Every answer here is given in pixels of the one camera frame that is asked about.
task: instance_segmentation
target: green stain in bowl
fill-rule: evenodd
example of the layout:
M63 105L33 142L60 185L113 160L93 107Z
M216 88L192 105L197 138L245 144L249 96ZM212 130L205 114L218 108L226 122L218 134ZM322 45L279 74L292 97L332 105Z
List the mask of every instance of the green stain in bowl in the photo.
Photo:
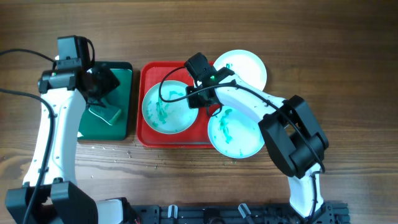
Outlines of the green stain in bowl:
M164 102L159 97L158 102L156 103L156 112L157 112L157 117L158 117L159 121L162 122L162 124L165 124L166 118L167 118L167 113L164 110L163 103Z
M225 119L229 116L230 112L232 112L232 109L226 110L225 114L220 119L220 130L222 130L225 136L225 142L227 144L229 144L229 142L231 142L232 140L232 137L229 135L229 129L227 127L228 122L225 121Z
M178 95L178 96L183 96L183 93L177 93L176 91L170 91L169 92L169 100L171 100L172 95Z

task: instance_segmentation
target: white bowl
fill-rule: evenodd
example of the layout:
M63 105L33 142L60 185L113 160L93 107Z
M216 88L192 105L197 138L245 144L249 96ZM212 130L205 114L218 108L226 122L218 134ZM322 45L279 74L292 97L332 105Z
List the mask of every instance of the white bowl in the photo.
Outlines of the white bowl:
M162 134L177 134L189 128L198 116L198 109L190 109L187 99L165 103L159 98L159 85L154 85L142 101L142 115L145 122ZM185 96L188 85L179 81L165 81L162 97L174 100Z
M264 146L259 125L230 106L210 118L208 135L220 153L235 159L252 156Z
M227 67L235 72L244 82L258 90L263 90L267 83L267 70L261 59L247 50L231 50L221 55L213 65L216 70Z

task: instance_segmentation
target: black metal bracket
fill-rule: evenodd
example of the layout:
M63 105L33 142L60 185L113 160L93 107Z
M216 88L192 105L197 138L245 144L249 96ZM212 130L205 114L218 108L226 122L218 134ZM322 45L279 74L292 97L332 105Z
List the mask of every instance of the black metal bracket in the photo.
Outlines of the black metal bracket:
M284 101L281 112L302 132L322 161L329 147L328 139L305 100L297 95ZM315 163L315 158L297 132L290 136L285 130L287 121L278 112L267 114L259 122L262 137L274 164L289 177L299 179Z
M248 206L255 224L305 224L288 203ZM168 207L132 206L142 224L247 224L238 206L178 207L177 219L168 217ZM315 215L313 224L350 224L347 204L326 202Z
M195 83L201 82L201 85L197 87L188 86L186 88L187 94L194 93L206 87L218 85L220 81L227 76L235 74L232 70L225 67L217 71L215 67L208 63L207 58L202 53L197 53L188 59L184 66L187 68ZM215 104L220 105L220 101L214 89L202 91L188 98L188 105L190 108L208 108Z
M57 88L77 89L87 103L92 103L120 85L106 65L94 64L94 52L90 60L88 42L85 37L75 35L58 38L57 69L43 72L38 84L41 94Z
M7 191L6 208L16 223L22 223L27 205L32 196L33 187L23 187ZM51 198L52 205L42 205ZM28 223L97 224L98 213L93 199L71 182L61 182L41 186L35 205L32 207Z

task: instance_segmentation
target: wood grain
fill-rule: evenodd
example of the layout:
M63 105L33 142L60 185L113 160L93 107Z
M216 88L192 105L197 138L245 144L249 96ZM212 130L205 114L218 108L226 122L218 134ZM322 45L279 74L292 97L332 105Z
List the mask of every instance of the wood grain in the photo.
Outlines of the wood grain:
M98 60L136 69L250 50L267 66L265 91L304 97L325 130L324 198L348 203L352 223L398 223L397 8L395 1L1 0L0 49L54 56L57 37L76 34L93 41ZM33 55L3 56L0 87L37 94L50 66ZM14 223L3 201L29 168L40 111L18 96L0 94L0 105L0 223ZM215 150L144 149L135 121L123 142L79 142L76 176L94 199L288 202L287 179L265 149L236 162Z

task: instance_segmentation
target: black cable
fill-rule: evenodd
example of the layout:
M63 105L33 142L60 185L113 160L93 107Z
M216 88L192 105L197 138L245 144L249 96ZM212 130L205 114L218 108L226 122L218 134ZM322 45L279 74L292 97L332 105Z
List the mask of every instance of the black cable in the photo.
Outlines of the black cable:
M315 214L315 209L316 209L317 203L318 203L317 177L315 177L315 175L320 174L320 173L321 173L320 171L315 171L310 176L312 179L312 187L313 187L313 203L312 203L310 215L308 216L307 223L311 223L311 224L312 224L313 216Z
M89 40L89 39L87 39L87 42L89 43L89 45L91 46L91 49L92 49L92 57L91 57L91 66L93 67L94 66L94 64L95 64L95 51L94 51L94 45L93 45L93 43L92 43L92 41L91 40Z
M30 198L29 204L27 206L26 212L25 212L25 217L24 217L24 221L23 224L26 224L28 219L29 219L29 215L30 215L30 211L32 210L32 207L34 206L35 203L35 199L37 196L37 193L39 192L40 189L40 185L43 181L43 177L44 177L44 173L47 169L47 163L49 160L49 154L50 154L50 147L52 144L52 138L53 138L53 129L54 129L54 112L50 106L49 103L47 103L43 98L30 94L30 93L24 93L24 92L20 92L20 91L13 91L13 90L5 90L0 88L0 92L3 93L8 93L8 94L13 94L13 95L18 95L18 96L27 96L30 98L33 98L35 100L39 100L40 102L42 102L44 104L44 106L47 108L47 110L50 113L50 130L49 130L49 138L47 139L47 144L45 146L45 151L44 151L44 157L43 157L43 161L42 161L42 167L40 168L40 173L39 173L39 178L37 179L37 183L35 186L35 189L33 191L33 194Z
M31 54L40 56L40 57L42 57L42 58L44 58L44 59L47 59L47 60L51 61L52 63L55 63L55 60L54 60L54 59L51 59L50 57L45 56L44 54L38 53L38 52L36 52L36 51L34 51L34 50L27 50L27 49L9 49L9 50L5 50L5 51L3 51L3 52L0 52L0 56L4 55L4 54L6 54L6 53L11 53L11 52L25 52L25 53L31 53Z
M52 68L53 68L53 69L55 69L55 67L57 66L57 62L56 62L55 60L51 59L51 58L48 57L48 56L45 56L44 54L35 52L35 51L33 51L33 50L27 50L27 49L9 49L9 50L5 50L5 51L3 51L3 52L0 52L0 56L2 56L2 55L4 55L4 54L7 54L7 53L11 53L11 52L25 52L25 53L31 53L31 54L37 55L37 56L39 56L39 57L42 57L42 58L44 58L44 59L47 59L47 60L51 61L51 62L53 63L53 65L52 65ZM24 221L23 221L23 224L26 224L26 223L28 222L28 219L29 219L29 216L30 216L30 211L32 210L32 207L34 206L36 196L37 196L37 194L38 194L38 192L39 192L39 189L40 189L40 185L41 185L41 183L42 183L42 181L43 181L45 171L47 170L47 163L48 163L48 161L49 161L50 147L51 147L52 138L53 138L53 129L54 129L54 118L55 118L55 115L54 115L54 112L53 112L53 110L52 110L50 104L49 104L47 101L45 101L43 98L39 97L39 96L30 94L30 93L24 93L24 92L21 92L21 91L5 90L5 89L2 89L2 88L0 88L0 92L12 94L12 95L17 95L17 96L27 96L27 97L29 97L29 98L33 98L33 99L35 99L35 100L39 100L41 103L44 104L44 106L45 106L45 107L47 108L47 110L49 111L49 119L50 119L49 137L48 137L48 139L47 139L47 144L46 144L46 146L45 146L45 151L44 151L44 157L43 157L43 161L42 161L42 166L41 166L40 172L39 172L39 178L37 179L37 183L36 183L35 189L33 190L33 194L32 194L32 196L31 196L30 201L29 201L29 204L28 204L28 206L27 206L27 208L26 208L26 212L25 212L25 216L24 216Z
M221 111L223 110L223 105L222 105L222 104L219 104L219 106L220 106L220 108L218 108L218 112L215 113L215 114L213 114L213 115L211 115L211 116L217 116L218 114L221 113Z
M325 172L326 172L326 169L325 169L325 165L323 165L323 162L319 159L319 157L318 157L318 155L316 154L315 150L313 149L313 147L311 146L311 144L307 141L307 139L306 139L305 136L302 134L302 132L299 130L299 128L292 122L292 120L291 120L286 114L284 114L284 113L283 113L276 105L274 105L271 101L265 99L264 97L262 97L260 94L256 93L255 91L253 91L253 90L251 90L251 89L249 89L249 88L246 88L245 86L238 85L238 84L223 83L223 84L219 84L219 85L215 85L215 86L210 86L210 87L203 88L203 89L201 89L201 90L198 90L198 91L196 91L196 92L190 93L190 94L188 94L188 95L185 95L185 96L183 96L183 97L180 97L180 98L177 98L177 99L174 99L174 100L165 100L165 99L163 99L162 94L161 94L161 88L162 88L163 82L164 82L164 81L166 80L166 78L167 78L168 76L170 76L173 72L175 72L175 71L177 71L177 70L180 70L180 69L183 69L183 68L184 68L184 67L178 67L178 68L172 70L172 71L169 72L169 73L163 78L163 80L161 81L161 83L160 83L160 85L159 85L159 98L160 98L161 100L163 100L164 102L166 102L166 103L173 103L173 102L176 102L176 101L180 101L180 100L186 99L186 98L191 97L191 96L193 96L193 95L199 94L199 93L201 93L201 92L203 92L203 91L210 90L210 89L215 89L215 88L219 88L219 87L235 87L235 88L240 88L240 89L242 89L242 90L245 90L245 91L247 91L247 92L253 94L254 96L258 97L260 100L262 100L263 102L265 102L267 105L273 107L273 108L276 110L276 112L278 112L278 113L279 113L279 114L280 114L280 115L281 115L281 116L294 128L294 129L295 129L295 131L298 133L298 135L303 139L304 144L305 144L305 145L308 147L308 149L310 150L312 156L315 158L315 162L317 162L317 163L320 165L321 170L322 170L322 171L315 171L315 172L313 172L313 173L311 174L311 178L313 179L314 199L313 199L313 206L312 206L312 209L311 209L311 213L310 213L310 215L308 216L308 222L309 222L309 223L312 222L313 216L314 216L314 214L315 214L315 209L316 209L316 206L317 206L317 203L318 203L318 202L317 202L317 196L318 196L318 194L317 194L317 183L316 183L316 177L315 177L315 175L316 175L316 174L320 174L320 173L322 173L322 174L325 173Z

